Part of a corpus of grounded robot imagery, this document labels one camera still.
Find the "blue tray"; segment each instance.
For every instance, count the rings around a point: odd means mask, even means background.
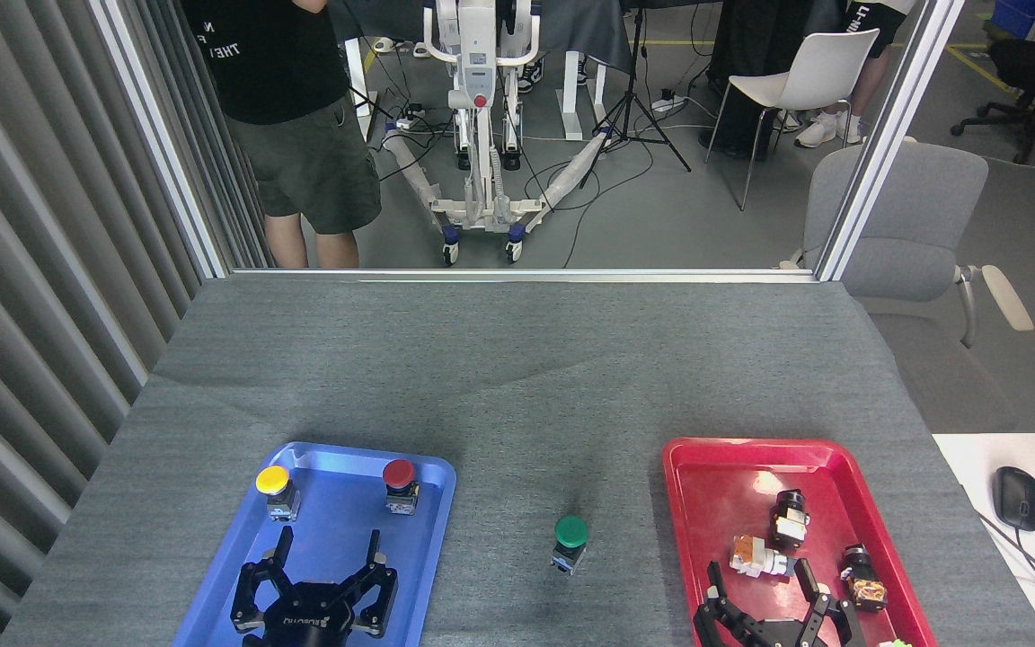
[[[414,464],[420,484],[418,510],[414,516],[391,514],[385,508],[382,468],[390,460]],[[386,566],[398,570],[398,593],[394,597],[385,638],[374,639],[356,630],[348,647],[414,647],[422,637],[425,608],[431,598],[434,575],[442,552],[442,537],[449,519],[456,481],[453,468],[444,460],[427,455],[390,453],[348,446],[293,442],[279,446],[262,467],[283,466],[301,491],[298,521],[290,524],[295,540],[287,558],[290,581],[342,582],[365,565],[371,531],[381,531],[379,552]],[[244,562],[258,562],[278,541],[287,524],[271,521],[266,497],[249,483],[226,539],[206,579],[198,589],[186,617],[174,638],[175,647],[237,647],[242,635],[230,622],[230,604]],[[356,610],[374,602],[378,591],[361,599]],[[256,602],[266,610],[276,598],[274,587],[263,584]],[[255,630],[257,636],[262,630]]]

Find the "gray office chair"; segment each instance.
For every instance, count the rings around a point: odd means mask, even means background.
[[[857,164],[859,147],[828,155],[814,171],[804,245],[796,259],[817,265]],[[969,352],[977,330],[972,284],[983,278],[1017,330],[1032,320],[1001,270],[956,265],[956,245],[989,168],[973,153],[904,142],[841,282],[858,298],[930,302],[956,284],[966,331],[959,341],[930,319],[870,315],[894,353],[909,395],[934,433],[1007,432],[1017,417],[988,372]]]

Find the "green button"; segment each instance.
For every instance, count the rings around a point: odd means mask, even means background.
[[[589,539],[586,521],[572,514],[558,520],[558,525],[554,526],[554,533],[558,535],[558,543],[566,549],[578,549]]]

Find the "computer mouse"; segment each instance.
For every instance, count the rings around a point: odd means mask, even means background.
[[[993,474],[993,506],[1004,523],[1035,531],[1035,479],[1016,467],[1000,467]]]

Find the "gray curtain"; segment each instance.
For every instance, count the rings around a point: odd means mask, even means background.
[[[177,8],[109,4],[223,261],[264,265]],[[204,275],[103,33],[87,0],[0,0],[0,630]]]

